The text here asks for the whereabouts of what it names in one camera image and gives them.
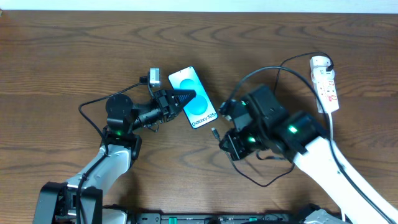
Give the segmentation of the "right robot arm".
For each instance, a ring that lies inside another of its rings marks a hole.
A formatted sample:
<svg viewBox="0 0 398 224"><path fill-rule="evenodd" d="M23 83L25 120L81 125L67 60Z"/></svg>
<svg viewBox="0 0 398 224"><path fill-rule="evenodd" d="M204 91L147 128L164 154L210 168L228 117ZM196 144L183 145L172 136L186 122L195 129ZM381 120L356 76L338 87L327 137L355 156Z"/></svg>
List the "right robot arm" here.
<svg viewBox="0 0 398 224"><path fill-rule="evenodd" d="M397 223L397 209L348 162L310 114L293 115L265 85L240 100L229 97L220 113L234 127L219 143L232 161L270 149L311 177L352 223Z"/></svg>

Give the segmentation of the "blue Galaxy smartphone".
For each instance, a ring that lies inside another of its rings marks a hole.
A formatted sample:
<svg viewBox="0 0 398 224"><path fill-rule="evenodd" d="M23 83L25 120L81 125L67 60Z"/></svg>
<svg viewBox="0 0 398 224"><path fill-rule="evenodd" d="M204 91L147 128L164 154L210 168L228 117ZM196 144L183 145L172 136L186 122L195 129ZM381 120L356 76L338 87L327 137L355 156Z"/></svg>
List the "blue Galaxy smartphone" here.
<svg viewBox="0 0 398 224"><path fill-rule="evenodd" d="M193 129L200 128L218 118L215 107L193 67L172 73L168 79L175 90L195 91L196 97L183 108Z"/></svg>

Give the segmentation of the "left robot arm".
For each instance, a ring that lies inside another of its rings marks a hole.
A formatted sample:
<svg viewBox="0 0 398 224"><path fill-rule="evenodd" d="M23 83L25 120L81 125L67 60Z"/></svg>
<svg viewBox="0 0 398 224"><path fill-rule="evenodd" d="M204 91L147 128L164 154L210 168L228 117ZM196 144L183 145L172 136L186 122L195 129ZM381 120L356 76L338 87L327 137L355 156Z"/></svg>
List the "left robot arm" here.
<svg viewBox="0 0 398 224"><path fill-rule="evenodd" d="M108 190L139 156L142 138L134 130L173 120L195 96L193 90L158 90L146 104L135 104L122 93L109 96L97 155L68 180L41 188L33 222L135 223L133 212L103 205Z"/></svg>

